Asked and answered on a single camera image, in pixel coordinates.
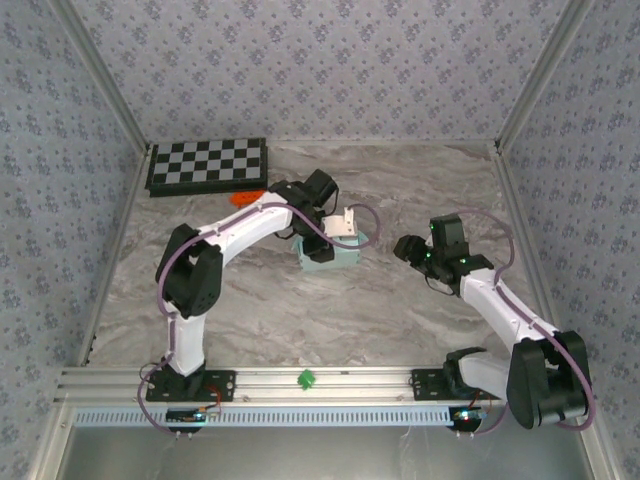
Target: small box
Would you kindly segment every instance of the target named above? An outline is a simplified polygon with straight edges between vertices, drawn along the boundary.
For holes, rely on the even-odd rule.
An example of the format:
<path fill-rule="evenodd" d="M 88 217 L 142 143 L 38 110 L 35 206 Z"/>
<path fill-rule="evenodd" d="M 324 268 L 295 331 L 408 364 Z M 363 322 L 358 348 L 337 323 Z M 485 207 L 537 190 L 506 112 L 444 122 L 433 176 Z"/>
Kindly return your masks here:
<path fill-rule="evenodd" d="M 368 239 L 367 236 L 359 232 L 357 237 L 337 237 L 334 239 L 336 242 L 344 245 L 362 245 Z M 305 272 L 317 272 L 320 270 L 330 270 L 332 268 L 345 268 L 360 263 L 360 250 L 346 250 L 340 247 L 333 247 L 334 259 L 325 262 L 318 263 L 311 260 L 302 252 L 302 237 L 298 236 L 293 242 L 293 250 L 298 253 L 300 260 L 300 266 Z"/>

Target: black mounting plate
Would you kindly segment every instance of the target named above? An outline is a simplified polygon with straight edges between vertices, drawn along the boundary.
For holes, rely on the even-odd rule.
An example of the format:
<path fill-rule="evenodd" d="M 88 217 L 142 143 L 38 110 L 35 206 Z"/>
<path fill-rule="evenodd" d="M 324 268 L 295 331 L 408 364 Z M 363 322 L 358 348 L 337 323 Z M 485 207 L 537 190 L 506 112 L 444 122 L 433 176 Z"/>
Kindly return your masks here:
<path fill-rule="evenodd" d="M 411 370 L 410 383 L 415 401 L 455 399 L 441 368 Z"/>
<path fill-rule="evenodd" d="M 220 393 L 221 402 L 232 402 L 236 389 L 236 372 L 234 370 L 204 370 L 202 383 L 193 394 L 184 388 L 184 377 L 176 378 L 171 369 L 154 372 L 149 379 L 147 402 L 216 402 L 216 389 Z"/>

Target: gray marble table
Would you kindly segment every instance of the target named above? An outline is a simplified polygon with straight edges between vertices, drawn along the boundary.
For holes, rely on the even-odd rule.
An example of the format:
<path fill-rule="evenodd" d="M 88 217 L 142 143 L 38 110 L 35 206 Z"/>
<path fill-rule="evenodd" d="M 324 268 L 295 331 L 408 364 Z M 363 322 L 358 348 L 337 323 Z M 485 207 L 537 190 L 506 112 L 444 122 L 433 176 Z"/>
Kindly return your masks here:
<path fill-rule="evenodd" d="M 339 205 L 375 207 L 383 232 L 361 264 L 344 270 L 302 272 L 292 241 L 275 237 L 241 253 L 225 269 L 222 296 L 209 314 L 208 365 L 430 365 L 476 345 L 505 355 L 471 307 L 429 290 L 420 274 L 393 256 L 400 236 L 426 237 L 435 215 L 476 207 L 507 219 L 487 152 L 441 145 L 271 147 L 270 181 L 303 180 L 322 168 L 340 186 Z M 102 310 L 92 366 L 137 366 L 161 357 L 166 322 L 155 305 L 154 275 L 171 231 L 235 211 L 229 195 L 149 198 L 143 183 Z M 499 228 L 484 218 L 463 220 L 472 253 L 495 264 L 507 260 Z M 363 232 L 372 232 L 365 213 L 357 221 Z M 531 304 L 519 261 L 505 278 Z"/>

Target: metal profile bar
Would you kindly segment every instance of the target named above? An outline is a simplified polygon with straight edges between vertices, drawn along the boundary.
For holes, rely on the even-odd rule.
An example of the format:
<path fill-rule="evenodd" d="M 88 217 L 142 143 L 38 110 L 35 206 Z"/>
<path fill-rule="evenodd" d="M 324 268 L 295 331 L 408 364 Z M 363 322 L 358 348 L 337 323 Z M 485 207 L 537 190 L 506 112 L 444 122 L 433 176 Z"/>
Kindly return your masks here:
<path fill-rule="evenodd" d="M 40 446 L 27 474 L 29 480 L 58 478 L 74 418 L 73 407 L 63 404 L 52 409 Z"/>
<path fill-rule="evenodd" d="M 146 142 L 142 130 L 140 130 L 133 113 L 129 110 L 127 102 L 109 73 L 75 7 L 69 0 L 49 0 L 49 4 L 107 104 L 113 110 L 129 141 L 138 152 L 144 151 Z"/>
<path fill-rule="evenodd" d="M 87 324 L 84 338 L 82 340 L 82 346 L 80 347 L 80 353 L 78 355 L 77 364 L 78 365 L 86 365 L 89 363 L 89 354 L 91 353 L 91 345 L 93 344 L 94 336 L 96 330 L 98 329 L 98 321 L 100 319 L 100 314 L 104 307 L 105 302 L 107 301 L 107 296 L 109 294 L 109 285 L 113 280 L 113 275 L 116 271 L 116 266 L 118 263 L 118 257 L 120 256 L 120 250 L 122 248 L 122 242 L 124 240 L 124 235 L 127 230 L 127 224 L 129 223 L 129 217 L 131 216 L 131 210 L 133 209 L 133 204 L 136 198 L 136 194 L 138 192 L 138 185 L 140 176 L 143 172 L 143 167 L 147 164 L 147 159 L 149 158 L 150 153 L 144 152 L 140 155 L 140 159 L 138 160 L 138 165 L 135 170 L 135 174 L 132 180 L 131 188 L 129 189 L 129 195 L 127 196 L 127 201 L 124 205 L 124 211 L 122 213 L 122 220 L 120 221 L 120 226 L 118 227 L 118 231 L 116 232 L 116 236 L 113 242 L 113 247 L 111 249 L 111 254 L 109 256 L 109 260 L 107 265 L 105 266 L 105 273 L 102 276 L 102 281 L 100 282 L 100 288 L 98 289 L 98 297 L 96 298 L 96 302 L 91 310 L 91 316 L 89 317 L 89 322 Z"/>
<path fill-rule="evenodd" d="M 466 400 L 420 401 L 409 385 L 411 367 L 318 367 L 316 383 L 302 390 L 297 384 L 299 367 L 239 368 L 233 405 L 250 407 L 291 406 L 464 406 Z M 63 371 L 54 395 L 55 403 L 73 406 L 128 407 L 136 402 L 140 378 L 135 369 L 69 368 Z M 153 403 L 152 406 L 198 406 L 193 403 Z"/>
<path fill-rule="evenodd" d="M 534 302 L 540 315 L 558 328 L 562 327 L 562 320 L 551 300 L 551 290 L 544 273 L 540 257 L 538 256 L 533 239 L 533 233 L 527 222 L 520 195 L 516 190 L 516 182 L 509 165 L 508 153 L 494 155 L 498 172 L 498 181 L 504 194 L 505 204 L 511 218 L 514 235 L 521 257 L 525 265 L 527 281 L 532 289 Z M 623 479 L 611 436 L 601 415 L 596 416 L 593 426 L 580 433 L 585 454 L 593 470 L 596 480 Z"/>
<path fill-rule="evenodd" d="M 567 3 L 498 134 L 501 152 L 509 151 L 513 145 L 593 3 L 593 0 L 569 0 Z"/>

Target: checkerboard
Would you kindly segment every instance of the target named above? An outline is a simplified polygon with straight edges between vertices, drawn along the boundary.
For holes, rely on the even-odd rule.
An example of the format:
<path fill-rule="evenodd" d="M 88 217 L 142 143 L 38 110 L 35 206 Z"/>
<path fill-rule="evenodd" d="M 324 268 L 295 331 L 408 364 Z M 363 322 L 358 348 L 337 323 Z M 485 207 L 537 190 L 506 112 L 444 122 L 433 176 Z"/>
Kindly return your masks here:
<path fill-rule="evenodd" d="M 264 138 L 150 145 L 152 197 L 267 188 Z"/>

